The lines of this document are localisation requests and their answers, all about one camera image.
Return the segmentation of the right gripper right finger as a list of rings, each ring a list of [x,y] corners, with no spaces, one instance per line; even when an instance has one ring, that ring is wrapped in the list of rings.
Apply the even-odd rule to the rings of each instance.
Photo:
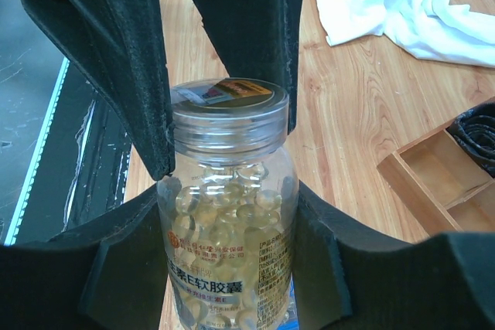
[[[410,244],[299,187],[293,264],[302,329],[492,329],[494,235]]]

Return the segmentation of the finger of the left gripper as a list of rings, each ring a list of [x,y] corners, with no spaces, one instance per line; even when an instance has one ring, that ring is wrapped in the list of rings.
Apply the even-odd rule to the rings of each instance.
[[[110,104],[154,180],[175,166],[159,0],[21,0],[34,23]]]
[[[268,81],[288,92],[288,130],[293,131],[302,0],[193,2],[229,76]]]

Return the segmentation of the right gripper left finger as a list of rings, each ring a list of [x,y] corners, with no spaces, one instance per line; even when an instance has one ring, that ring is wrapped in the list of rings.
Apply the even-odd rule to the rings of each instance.
[[[1,248],[3,329],[157,329],[167,259],[156,188],[46,242]]]

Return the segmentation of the blue weekly pill organizer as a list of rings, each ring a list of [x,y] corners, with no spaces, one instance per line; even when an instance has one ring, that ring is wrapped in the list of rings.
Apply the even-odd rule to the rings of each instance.
[[[279,329],[284,329],[284,330],[298,329],[299,323],[298,323],[298,315],[297,315],[297,308],[295,303],[295,294],[293,287],[290,288],[288,299],[289,299],[288,307],[285,313],[285,317],[282,321],[282,324],[279,326]]]

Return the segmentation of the clear jar of pills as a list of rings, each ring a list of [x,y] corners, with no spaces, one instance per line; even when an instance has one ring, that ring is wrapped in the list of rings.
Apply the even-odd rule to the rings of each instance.
[[[156,184],[169,278],[187,329],[275,329],[288,307],[299,180],[285,143],[235,162],[176,151]]]

